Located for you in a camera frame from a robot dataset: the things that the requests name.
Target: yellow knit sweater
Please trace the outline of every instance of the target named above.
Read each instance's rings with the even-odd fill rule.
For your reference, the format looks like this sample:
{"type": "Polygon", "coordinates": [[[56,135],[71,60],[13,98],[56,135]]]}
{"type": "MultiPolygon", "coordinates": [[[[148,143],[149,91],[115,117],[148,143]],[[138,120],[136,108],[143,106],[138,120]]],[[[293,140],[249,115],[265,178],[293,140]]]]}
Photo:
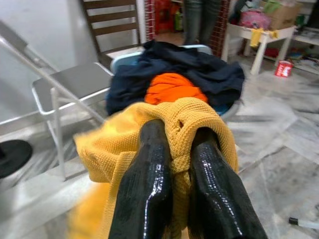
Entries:
{"type": "Polygon", "coordinates": [[[141,127],[153,119],[161,119],[165,123],[172,156],[172,238],[179,238],[181,230],[187,226],[190,149],[198,128],[209,127],[218,135],[221,152],[237,171],[234,137],[207,103],[196,98],[181,98],[174,103],[157,106],[133,104],[110,117],[100,129],[75,137],[78,154],[88,168],[91,180],[111,183],[96,238],[108,238],[121,178],[138,150],[141,127]]]}

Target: white wall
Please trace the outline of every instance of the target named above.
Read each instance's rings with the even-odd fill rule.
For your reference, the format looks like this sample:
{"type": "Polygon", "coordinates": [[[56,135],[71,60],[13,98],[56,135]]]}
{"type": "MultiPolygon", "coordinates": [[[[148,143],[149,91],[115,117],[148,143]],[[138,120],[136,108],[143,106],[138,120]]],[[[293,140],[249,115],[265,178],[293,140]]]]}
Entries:
{"type": "MultiPolygon", "coordinates": [[[[143,0],[138,2],[144,9],[143,0]]],[[[78,0],[0,0],[0,6],[0,20],[60,70],[97,61],[78,0]]],[[[118,47],[132,43],[132,33],[114,33],[101,41],[105,49],[118,47]]],[[[0,124],[37,110],[31,94],[37,78],[0,49],[0,124]]]]}

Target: marble floor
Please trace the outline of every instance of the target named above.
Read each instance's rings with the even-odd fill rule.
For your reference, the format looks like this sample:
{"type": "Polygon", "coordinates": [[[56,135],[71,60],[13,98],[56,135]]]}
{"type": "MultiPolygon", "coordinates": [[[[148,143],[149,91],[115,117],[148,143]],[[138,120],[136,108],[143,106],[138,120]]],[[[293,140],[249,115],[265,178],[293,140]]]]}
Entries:
{"type": "MultiPolygon", "coordinates": [[[[228,125],[256,213],[270,239],[318,239],[319,231],[291,226],[288,218],[319,223],[319,76],[293,69],[291,77],[278,78],[273,62],[264,61],[253,77],[251,58],[232,60],[242,64],[247,80],[243,105],[228,125]]],[[[0,181],[1,239],[64,238],[67,213],[93,185],[76,158],[72,134],[94,126],[83,120],[63,128],[70,174],[65,182],[44,127],[0,136],[0,141],[18,136],[35,149],[20,172],[0,181]]]]}

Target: jeans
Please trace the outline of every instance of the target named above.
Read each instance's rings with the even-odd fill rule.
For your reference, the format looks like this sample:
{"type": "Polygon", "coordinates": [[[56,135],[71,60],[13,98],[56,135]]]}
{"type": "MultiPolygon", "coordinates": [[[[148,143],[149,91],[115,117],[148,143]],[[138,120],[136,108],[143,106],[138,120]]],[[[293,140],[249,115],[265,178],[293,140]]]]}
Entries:
{"type": "Polygon", "coordinates": [[[221,0],[184,0],[185,45],[208,45],[221,0]]]}

